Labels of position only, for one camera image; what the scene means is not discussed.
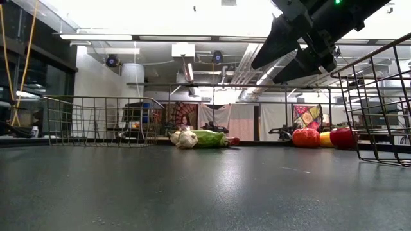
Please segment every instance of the colorful tapestry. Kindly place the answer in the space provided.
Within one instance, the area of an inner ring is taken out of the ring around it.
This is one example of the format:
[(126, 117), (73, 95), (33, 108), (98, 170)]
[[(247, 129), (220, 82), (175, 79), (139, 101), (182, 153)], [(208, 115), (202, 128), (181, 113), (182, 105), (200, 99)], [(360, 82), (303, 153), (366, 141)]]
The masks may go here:
[(294, 106), (293, 122), (298, 123), (303, 128), (317, 129), (322, 126), (321, 105), (317, 106)]
[(189, 127), (191, 130), (197, 129), (197, 111), (198, 105), (192, 103), (172, 103), (170, 107), (165, 105), (166, 110), (164, 111), (169, 118), (166, 118), (167, 123), (174, 124), (178, 128)]

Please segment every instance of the yellow bean bag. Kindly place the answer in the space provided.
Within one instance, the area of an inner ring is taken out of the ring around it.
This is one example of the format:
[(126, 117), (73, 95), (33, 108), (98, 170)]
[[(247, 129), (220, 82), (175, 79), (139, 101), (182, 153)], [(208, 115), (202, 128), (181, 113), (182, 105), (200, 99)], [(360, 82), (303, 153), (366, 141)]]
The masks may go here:
[(334, 145), (331, 142), (329, 135), (329, 132), (323, 132), (320, 134), (320, 145), (325, 148), (334, 148)]

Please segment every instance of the gray floor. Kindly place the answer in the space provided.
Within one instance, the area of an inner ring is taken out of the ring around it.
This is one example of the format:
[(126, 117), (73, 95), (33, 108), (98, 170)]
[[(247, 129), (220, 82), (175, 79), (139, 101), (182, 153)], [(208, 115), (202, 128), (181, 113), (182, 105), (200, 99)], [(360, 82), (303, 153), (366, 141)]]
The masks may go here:
[(355, 152), (0, 149), (0, 230), (410, 230), (410, 205), (411, 169)]

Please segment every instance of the white curtain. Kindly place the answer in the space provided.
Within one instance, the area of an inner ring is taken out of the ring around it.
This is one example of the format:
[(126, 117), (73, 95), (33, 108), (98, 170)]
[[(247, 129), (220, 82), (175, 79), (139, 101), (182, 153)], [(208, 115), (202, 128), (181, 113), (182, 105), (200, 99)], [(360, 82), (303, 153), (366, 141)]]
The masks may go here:
[(254, 140), (254, 106), (233, 105), (228, 127), (229, 137), (238, 137), (241, 141)]
[[(223, 126), (228, 129), (231, 114), (231, 105), (224, 105), (218, 110), (214, 110), (214, 125)], [(198, 129), (213, 121), (213, 109), (205, 104), (200, 104), (198, 107)]]
[[(268, 134), (273, 128), (280, 128), (286, 123), (285, 105), (261, 104), (260, 133), (261, 141), (278, 141), (278, 134)], [(288, 105), (288, 126), (292, 125), (291, 105)]]

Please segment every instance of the orange bean bag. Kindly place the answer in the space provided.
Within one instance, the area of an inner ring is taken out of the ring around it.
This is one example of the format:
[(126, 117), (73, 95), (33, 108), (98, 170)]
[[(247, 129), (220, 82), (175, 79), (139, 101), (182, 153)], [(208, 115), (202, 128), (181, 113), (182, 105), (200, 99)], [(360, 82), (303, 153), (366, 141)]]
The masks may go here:
[(297, 129), (293, 132), (292, 139), (297, 147), (317, 148), (320, 146), (320, 134), (311, 128)]
[(320, 145), (322, 147), (334, 148), (334, 145), (331, 142), (331, 138), (329, 138), (330, 134), (331, 134), (330, 132), (323, 132), (320, 134), (320, 141), (321, 141)]
[(334, 147), (343, 150), (355, 148), (357, 142), (356, 135), (353, 136), (349, 128), (335, 128), (331, 131), (329, 138)]

